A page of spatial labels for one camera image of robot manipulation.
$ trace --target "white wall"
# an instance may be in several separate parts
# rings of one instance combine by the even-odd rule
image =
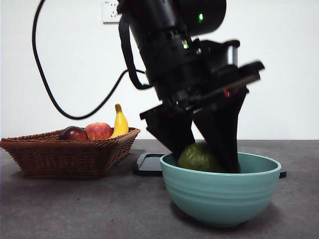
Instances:
[[[38,24],[38,52],[58,103],[72,115],[88,113],[125,70],[116,25],[103,25],[102,0],[47,0]],[[113,126],[120,103],[139,139],[153,138],[139,113],[159,104],[153,89],[138,91],[128,76],[94,116],[70,120],[54,108],[31,47],[39,0],[1,1],[1,137],[85,126]],[[239,39],[239,64],[262,60],[262,80],[249,86],[239,139],[319,139],[319,1],[228,0],[226,18],[200,39]],[[144,69],[133,45],[136,66]],[[195,138],[202,138],[194,127]]]

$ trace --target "wall outlet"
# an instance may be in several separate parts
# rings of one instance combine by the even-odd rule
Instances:
[[[116,8],[119,2],[117,0],[104,0],[102,3],[103,24],[117,24],[120,22],[121,15]]]

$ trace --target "robotic arm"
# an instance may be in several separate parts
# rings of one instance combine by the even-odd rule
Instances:
[[[154,87],[162,104],[140,114],[147,130],[177,156],[194,143],[194,122],[228,172],[238,173],[238,114],[260,79],[261,62],[238,67],[237,40],[217,43],[191,37],[216,30],[226,0],[119,0],[119,33],[132,83]],[[150,85],[138,80],[131,29]]]

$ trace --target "wicker basket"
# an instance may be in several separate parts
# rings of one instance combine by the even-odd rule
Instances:
[[[58,140],[62,130],[3,138],[4,148],[27,178],[102,178],[119,161],[129,155],[140,132],[99,141]]]

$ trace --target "green fruit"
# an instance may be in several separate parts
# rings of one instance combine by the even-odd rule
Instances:
[[[193,143],[187,146],[178,159],[178,166],[197,171],[226,172],[205,142]]]

